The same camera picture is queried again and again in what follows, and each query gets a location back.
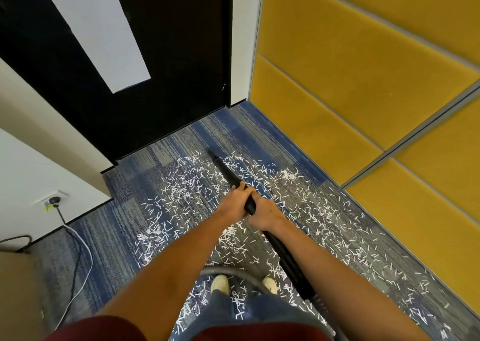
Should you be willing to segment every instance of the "person's right hand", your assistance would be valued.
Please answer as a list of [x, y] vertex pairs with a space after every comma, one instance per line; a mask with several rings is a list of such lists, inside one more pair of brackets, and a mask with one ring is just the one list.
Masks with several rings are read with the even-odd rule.
[[251, 193], [251, 197], [254, 199], [257, 209], [255, 214], [248, 218], [248, 223], [256, 229], [268, 231], [275, 235], [279, 226], [290, 222], [279, 210], [273, 199], [263, 198], [256, 191]]

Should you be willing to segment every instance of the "black plug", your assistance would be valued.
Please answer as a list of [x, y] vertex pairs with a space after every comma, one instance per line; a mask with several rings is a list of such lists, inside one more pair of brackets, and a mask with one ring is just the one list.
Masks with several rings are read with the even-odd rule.
[[51, 197], [48, 201], [53, 207], [57, 208], [59, 206], [60, 200], [61, 198], [56, 195], [55, 197]]

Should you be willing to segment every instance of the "vacuum cleaner wand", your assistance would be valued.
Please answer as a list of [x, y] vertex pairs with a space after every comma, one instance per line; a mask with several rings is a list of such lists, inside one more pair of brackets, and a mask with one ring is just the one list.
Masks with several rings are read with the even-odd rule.
[[[225, 180], [228, 182], [228, 185], [235, 186], [238, 188], [240, 185], [240, 178], [233, 173], [229, 167], [220, 159], [211, 149], [207, 149], [208, 155], [212, 158], [212, 162], [219, 169]], [[247, 202], [245, 203], [245, 211], [250, 215], [255, 213], [257, 206], [255, 204], [252, 196], [249, 196]], [[290, 251], [285, 247], [282, 241], [280, 241], [275, 235], [263, 231], [263, 234], [267, 238], [268, 242], [272, 245], [275, 252], [280, 258], [279, 264], [282, 269], [285, 271], [285, 274], [291, 280], [293, 286], [297, 290], [300, 297], [303, 300], [312, 299], [315, 296], [315, 291], [312, 288], [311, 284], [303, 274], [303, 271], [298, 266], [297, 262], [293, 258]]]

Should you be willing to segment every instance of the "carpet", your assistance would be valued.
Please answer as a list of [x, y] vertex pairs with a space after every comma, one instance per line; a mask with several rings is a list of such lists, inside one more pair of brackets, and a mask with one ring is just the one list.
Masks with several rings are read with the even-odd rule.
[[[104, 175], [113, 201], [71, 224], [92, 249], [93, 269], [66, 322], [95, 314], [155, 254], [215, 209], [228, 186], [210, 163], [207, 147], [431, 338], [469, 340], [478, 331], [480, 321], [250, 102], [222, 108], [129, 155]], [[89, 258], [63, 229], [28, 252], [44, 283], [42, 306], [52, 330], [68, 304], [79, 253], [77, 289]], [[292, 288], [271, 246], [245, 222], [224, 231], [207, 265], [235, 266], [259, 278], [269, 274], [285, 301], [319, 317]], [[211, 280], [197, 279], [171, 339], [207, 304]], [[235, 317], [242, 318], [245, 298], [255, 289], [241, 279], [231, 278], [230, 284]]]

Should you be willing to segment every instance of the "white cable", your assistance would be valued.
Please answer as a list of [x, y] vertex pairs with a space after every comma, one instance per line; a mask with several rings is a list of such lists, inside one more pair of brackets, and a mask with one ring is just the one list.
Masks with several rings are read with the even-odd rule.
[[90, 264], [90, 269], [88, 269], [87, 276], [85, 277], [85, 280], [83, 281], [83, 284], [81, 285], [80, 290], [78, 290], [78, 292], [73, 296], [73, 298], [72, 298], [72, 299], [70, 300], [70, 302], [67, 304], [67, 307], [65, 308], [65, 312], [63, 312], [63, 315], [62, 315], [62, 317], [60, 318], [60, 321], [58, 322], [57, 326], [55, 327], [55, 331], [57, 331], [58, 327], [62, 324], [63, 319], [64, 319], [65, 316], [67, 315], [68, 308], [70, 307], [70, 305], [72, 304], [72, 302], [74, 301], [74, 299], [80, 294], [80, 292], [81, 292], [81, 291], [83, 290], [83, 288], [85, 287], [85, 284], [87, 283], [88, 276], [90, 275], [90, 272], [92, 271], [92, 268], [93, 268], [93, 256], [92, 256], [92, 252], [90, 251], [90, 248], [88, 247], [87, 243], [82, 239], [82, 237], [78, 234], [78, 232], [75, 231], [74, 229], [72, 229], [70, 226], [64, 224], [63, 227], [65, 227], [66, 229], [69, 229], [69, 230], [72, 231], [75, 235], [77, 235], [77, 237], [78, 237], [78, 239], [81, 241], [81, 243], [87, 248], [88, 254], [90, 255], [91, 264]]

